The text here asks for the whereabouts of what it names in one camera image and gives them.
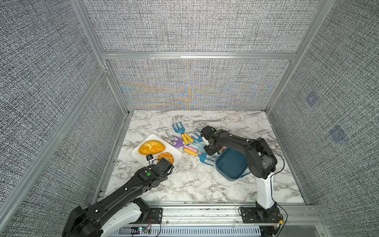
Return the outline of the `light blue rake white handle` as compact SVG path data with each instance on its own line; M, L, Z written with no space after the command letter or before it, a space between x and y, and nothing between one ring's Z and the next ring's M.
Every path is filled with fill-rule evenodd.
M205 149L204 149L204 146L202 144L199 144L199 143L192 143L193 146L196 147L196 149L202 151L202 152L205 152Z

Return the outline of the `purple rake pink handle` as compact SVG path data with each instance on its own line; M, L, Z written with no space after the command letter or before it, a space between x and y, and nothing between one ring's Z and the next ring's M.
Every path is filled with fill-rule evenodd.
M172 140L170 141L170 144L175 147L175 148L181 148L183 147L184 149L187 149L187 150L190 150L192 152L195 152L195 153L198 153L198 150L193 148L193 147L190 147L188 145L185 145L184 144L184 141L182 140L182 138L178 137L178 136L172 136Z

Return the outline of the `teal storage box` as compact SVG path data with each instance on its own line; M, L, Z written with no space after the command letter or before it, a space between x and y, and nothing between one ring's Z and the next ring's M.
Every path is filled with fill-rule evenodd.
M236 181L250 174L244 154L226 148L215 161L216 170L227 180Z

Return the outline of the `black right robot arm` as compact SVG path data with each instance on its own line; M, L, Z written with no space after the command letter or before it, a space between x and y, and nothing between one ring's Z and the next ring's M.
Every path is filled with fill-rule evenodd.
M206 126L201 130L205 142L205 151L209 155L219 152L222 147L238 151L246 157L247 166L256 178L257 201L262 209L268 210L275 205L272 197L273 180L276 171L277 158L263 138L248 139L231 134L220 129Z

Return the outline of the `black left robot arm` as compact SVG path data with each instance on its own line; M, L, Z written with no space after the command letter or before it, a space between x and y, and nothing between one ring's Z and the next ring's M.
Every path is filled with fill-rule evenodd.
M63 237L100 237L105 224L127 204L167 180L174 168L166 159L137 170L122 187L103 200L83 209L78 206L69 215Z

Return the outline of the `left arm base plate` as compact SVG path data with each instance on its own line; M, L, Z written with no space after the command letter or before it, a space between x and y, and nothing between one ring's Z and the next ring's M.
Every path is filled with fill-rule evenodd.
M140 216L135 222L132 222L132 224L149 224L150 222L153 224L162 223L163 208L149 208L143 210L138 208L137 210L140 212Z

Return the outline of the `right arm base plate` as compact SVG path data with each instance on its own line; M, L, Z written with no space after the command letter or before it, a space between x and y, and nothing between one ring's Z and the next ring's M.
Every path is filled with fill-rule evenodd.
M260 207L240 207L239 214L244 224L278 224L283 221L283 215L275 206L267 210Z

